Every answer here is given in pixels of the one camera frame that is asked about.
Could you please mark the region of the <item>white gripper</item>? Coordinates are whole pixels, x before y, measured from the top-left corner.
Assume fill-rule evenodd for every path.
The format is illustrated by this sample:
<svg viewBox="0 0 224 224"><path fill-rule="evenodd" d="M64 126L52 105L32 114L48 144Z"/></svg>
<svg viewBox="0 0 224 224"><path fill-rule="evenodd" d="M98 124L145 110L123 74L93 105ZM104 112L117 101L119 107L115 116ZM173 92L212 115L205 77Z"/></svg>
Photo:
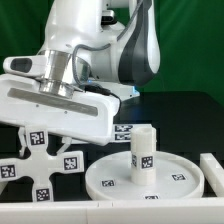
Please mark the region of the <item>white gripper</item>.
<svg viewBox="0 0 224 224"><path fill-rule="evenodd" d="M110 141L113 118L119 100L92 92L75 92L71 99L43 94L34 79L11 74L0 75L0 122L20 127L19 156L25 154L25 126L44 126L49 133L63 136L56 152L64 153L72 138L98 145Z"/></svg>

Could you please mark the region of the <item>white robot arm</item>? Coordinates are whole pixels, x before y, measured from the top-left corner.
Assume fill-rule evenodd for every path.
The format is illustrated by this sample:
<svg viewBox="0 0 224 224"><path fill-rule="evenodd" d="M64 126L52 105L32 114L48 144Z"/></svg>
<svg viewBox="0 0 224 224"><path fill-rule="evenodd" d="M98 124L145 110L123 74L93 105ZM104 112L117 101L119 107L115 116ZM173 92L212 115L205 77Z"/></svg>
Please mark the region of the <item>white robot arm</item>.
<svg viewBox="0 0 224 224"><path fill-rule="evenodd" d="M105 145L120 102L103 84L142 86L159 66L154 0L54 0L38 53L3 62L0 122Z"/></svg>

